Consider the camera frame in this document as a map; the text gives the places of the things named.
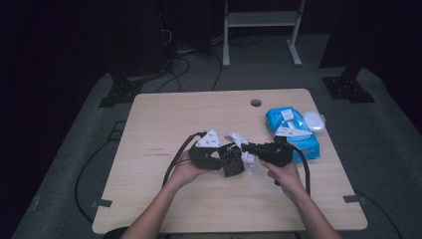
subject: black cable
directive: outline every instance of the black cable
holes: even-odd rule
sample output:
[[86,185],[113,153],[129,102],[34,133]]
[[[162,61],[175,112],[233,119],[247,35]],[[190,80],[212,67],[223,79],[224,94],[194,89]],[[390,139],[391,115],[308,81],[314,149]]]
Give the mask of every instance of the black cable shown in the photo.
[[165,185],[165,183],[167,183],[167,180],[168,180],[168,177],[170,176],[171,170],[173,170],[173,167],[177,164],[177,159],[180,157],[180,155],[182,154],[182,152],[186,148],[186,146],[189,144],[189,142],[192,141],[192,139],[195,136],[203,137],[206,134],[207,134],[206,131],[196,132],[196,133],[190,135],[188,138],[186,138],[186,140],[183,142],[183,144],[180,146],[179,150],[177,151],[176,155],[174,155],[173,160],[171,160],[170,165],[168,165],[167,171],[165,172],[165,175],[164,175],[164,179],[162,180],[162,187]]
[[310,167],[308,166],[307,159],[305,158],[304,153],[301,150],[299,150],[294,145],[292,145],[292,147],[299,154],[299,156],[301,157],[302,163],[304,164],[305,184],[307,188],[307,193],[309,196],[311,196],[311,172],[310,172]]
[[189,69],[190,69],[190,63],[189,63],[189,61],[187,61],[186,59],[183,59],[183,58],[175,58],[175,59],[178,59],[178,60],[182,60],[182,61],[184,61],[185,63],[187,63],[187,68],[186,68],[186,70],[184,70],[180,75],[177,75],[177,76],[175,76],[174,78],[172,78],[172,79],[170,79],[170,80],[168,80],[168,81],[166,81],[165,83],[163,83],[159,88],[158,88],[158,90],[156,91],[156,93],[159,93],[159,91],[165,86],[165,85],[167,85],[168,83],[170,83],[171,81],[173,81],[173,80],[178,80],[178,78],[179,77],[181,77],[181,76],[183,76],[187,71],[189,71]]
[[378,205],[378,203],[376,203],[374,200],[372,200],[370,197],[368,197],[366,194],[364,194],[363,192],[356,190],[353,188],[353,190],[355,192],[357,192],[358,194],[360,194],[361,196],[363,196],[366,200],[368,200],[370,203],[372,203],[376,208],[378,208],[378,210],[384,214],[384,216],[387,218],[387,220],[390,222],[390,224],[393,226],[394,230],[397,233],[398,238],[402,239],[403,236],[401,235],[400,230],[398,229],[397,225],[394,223],[393,219],[388,215],[388,213],[382,209],[381,206]]
[[214,86],[212,87],[212,92],[214,92],[215,87],[217,86],[218,80],[220,79],[221,72],[223,71],[223,63],[221,62],[221,59],[217,56],[217,54],[215,54],[215,53],[211,53],[211,54],[214,55],[217,58],[217,60],[220,64],[220,71],[218,73],[217,79],[214,82]]
[[79,198],[78,198],[78,186],[79,186],[79,182],[82,176],[82,173],[85,171],[85,168],[88,166],[88,164],[90,164],[90,162],[93,160],[93,158],[97,155],[97,153],[99,153],[103,148],[105,148],[110,142],[112,141],[116,141],[119,137],[121,137],[122,133],[119,133],[118,135],[114,136],[112,139],[109,139],[106,143],[104,143],[101,147],[99,147],[91,156],[90,158],[87,160],[87,162],[85,163],[84,167],[81,169],[79,175],[78,175],[78,179],[75,185],[75,201],[77,203],[78,209],[79,211],[84,215],[85,218],[87,218],[88,221],[90,221],[91,223],[94,223],[94,219],[92,219],[90,216],[88,216],[88,214],[82,209],[81,204],[79,202]]

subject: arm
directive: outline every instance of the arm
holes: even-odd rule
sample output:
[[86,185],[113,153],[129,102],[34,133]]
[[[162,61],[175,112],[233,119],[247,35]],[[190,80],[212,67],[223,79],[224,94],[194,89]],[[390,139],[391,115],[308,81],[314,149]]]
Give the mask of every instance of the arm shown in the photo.
[[280,182],[283,191],[295,204],[305,228],[313,238],[341,238],[307,194],[293,161],[284,167],[277,167],[263,160],[260,162],[269,169],[268,175]]
[[189,153],[184,151],[167,183],[161,188],[151,204],[127,228],[121,236],[122,239],[156,238],[177,191],[185,184],[195,180],[198,175],[208,171],[198,169],[190,160],[186,160],[188,158]]

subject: floor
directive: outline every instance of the floor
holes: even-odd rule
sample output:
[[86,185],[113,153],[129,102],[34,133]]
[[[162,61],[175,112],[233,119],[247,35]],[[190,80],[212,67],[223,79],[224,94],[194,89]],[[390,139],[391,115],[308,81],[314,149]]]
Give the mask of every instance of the floor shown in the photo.
[[[288,36],[257,38],[256,44],[231,47],[231,66],[221,69],[222,48],[215,54],[195,53],[174,60],[172,74],[143,84],[141,93],[209,92],[260,89],[308,89],[326,118],[326,128],[356,195],[368,226],[340,232],[343,238],[418,238],[422,235],[422,137],[392,100],[382,81],[363,69],[357,79],[374,103],[333,100],[321,78],[343,69],[320,69],[327,35],[298,37],[303,65],[295,67]],[[118,140],[109,140],[118,121],[125,121],[130,103],[101,107],[112,87],[101,77],[64,140],[33,203],[13,238],[103,238],[92,230]],[[84,216],[78,209],[78,200]],[[306,232],[300,232],[308,238]],[[173,235],[172,238],[286,238],[286,234],[248,233]]]

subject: dark background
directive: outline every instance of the dark background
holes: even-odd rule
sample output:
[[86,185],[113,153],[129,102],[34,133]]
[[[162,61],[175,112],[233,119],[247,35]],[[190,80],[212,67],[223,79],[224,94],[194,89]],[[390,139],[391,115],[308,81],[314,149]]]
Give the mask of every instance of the dark background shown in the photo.
[[[163,71],[171,49],[163,48],[159,28],[206,49],[204,39],[222,30],[223,2],[0,2],[0,238],[12,235],[97,80],[127,65]],[[260,11],[297,4],[246,3]],[[242,4],[234,0],[231,7]],[[358,61],[420,130],[420,9],[416,0],[309,0],[300,33],[331,32],[321,66]]]

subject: white metal frame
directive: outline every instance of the white metal frame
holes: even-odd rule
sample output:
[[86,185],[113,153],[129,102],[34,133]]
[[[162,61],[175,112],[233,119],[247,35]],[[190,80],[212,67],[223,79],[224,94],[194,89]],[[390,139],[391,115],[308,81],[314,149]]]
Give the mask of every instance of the white metal frame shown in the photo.
[[223,45],[223,66],[230,67],[229,56],[229,28],[231,27],[294,27],[292,38],[287,40],[295,66],[302,65],[301,58],[296,50],[296,39],[301,25],[306,0],[301,0],[298,11],[284,12],[229,12],[229,0],[226,0],[224,7],[224,45]]

